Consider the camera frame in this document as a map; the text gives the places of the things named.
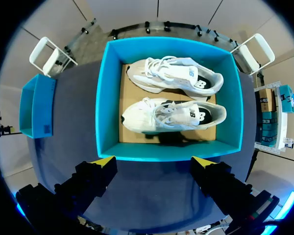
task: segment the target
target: dark blue table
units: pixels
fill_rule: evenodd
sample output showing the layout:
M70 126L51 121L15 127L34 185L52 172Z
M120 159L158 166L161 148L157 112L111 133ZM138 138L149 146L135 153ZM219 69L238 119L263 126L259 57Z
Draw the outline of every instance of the dark blue table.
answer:
M99 68L100 62L94 62L57 75L53 136L28 139L37 178L50 191L54 184L70 178L77 164L98 159L95 103ZM240 73L240 79L244 99L242 150L209 160L226 162L244 181L254 151L256 104L251 78ZM225 218L192 179L189 161L117 164L119 172L107 192L85 212L89 220L113 229L164 233L194 229Z

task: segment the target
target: white chair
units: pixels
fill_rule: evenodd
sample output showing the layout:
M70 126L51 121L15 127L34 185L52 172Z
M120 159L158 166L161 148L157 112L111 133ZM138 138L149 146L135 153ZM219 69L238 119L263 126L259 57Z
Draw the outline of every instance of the white chair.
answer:
M269 62L267 62L266 64L262 65L261 67L259 66L259 64L255 60L255 58L252 56L252 54L250 53L249 49L245 45L248 41L250 41L253 38L256 39L256 41L258 42L259 46L261 47L261 49L264 51L265 55L269 59ZM267 66L270 63L272 63L275 60L275 56L274 56L274 53L273 53L272 49L270 48L269 44L266 42L266 40L264 39L264 37L261 34L259 34L259 33L254 34L252 37L250 37L245 42L243 42L242 44L240 44L237 48L234 48L231 51L231 53L233 53L237 49L240 51L240 53L242 54L243 58L246 60L248 66L251 68L251 73L249 75L252 75L252 74L258 72L259 70L263 69L265 66Z
M40 52L43 50L43 48L45 47L45 45L47 43L52 44L55 47L55 49L54 49L53 53L51 54L51 56L49 57L49 59L47 60L47 62L44 64L43 68L40 68L35 64L35 60L37 59ZM50 77L49 72L52 69L55 62L58 60L60 53L63 53L69 59L69 61L65 65L65 67L69 64L70 61L72 61L74 64L78 65L78 63L75 60L73 60L71 57L69 57L68 54L66 54L63 50L61 50L56 44L54 44L52 41L50 41L50 39L47 37L43 37L42 39L39 40L39 42L35 46L33 52L29 56L29 62L33 66L35 66L37 69L39 69L41 72L43 72L44 75Z

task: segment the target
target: sneaker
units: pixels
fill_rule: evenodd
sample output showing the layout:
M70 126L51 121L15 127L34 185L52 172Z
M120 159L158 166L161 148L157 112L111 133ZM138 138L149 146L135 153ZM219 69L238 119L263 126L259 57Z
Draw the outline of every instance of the sneaker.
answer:
M205 130L223 122L226 109L206 101L171 101L144 98L128 107L121 116L129 130L153 134L159 132Z
M129 79L145 91L159 93L166 88L182 89L198 100L217 93L223 85L220 73L201 66L192 58L147 58L131 64L126 72Z

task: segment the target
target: white shelf rack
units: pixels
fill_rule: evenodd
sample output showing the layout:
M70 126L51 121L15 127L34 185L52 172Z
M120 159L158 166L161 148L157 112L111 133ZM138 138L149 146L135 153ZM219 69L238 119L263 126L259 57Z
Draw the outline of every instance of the white shelf rack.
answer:
M273 154L280 154L280 152L285 152L285 143L284 139L286 138L286 132L288 129L288 114L282 112L282 101L281 101L281 95L280 95L280 89L281 82L277 81L262 87L257 87L254 89L255 92L262 90L262 89L275 89L275 94L277 95L277 101L278 101L278 134L276 139L275 147L268 147L261 145L261 143L256 142L255 148L258 148L259 150L273 153Z

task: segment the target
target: shoe tongue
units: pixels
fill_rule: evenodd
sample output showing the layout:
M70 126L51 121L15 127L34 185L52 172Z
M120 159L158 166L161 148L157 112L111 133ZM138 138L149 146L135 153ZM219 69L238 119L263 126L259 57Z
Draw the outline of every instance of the shoe tongue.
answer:
M163 73L164 76L187 79L190 80L191 83L197 82L198 69L195 66L170 65L169 68L162 67L160 72Z
M193 126L199 125L199 108L197 104L175 110L170 115L171 122L187 123Z

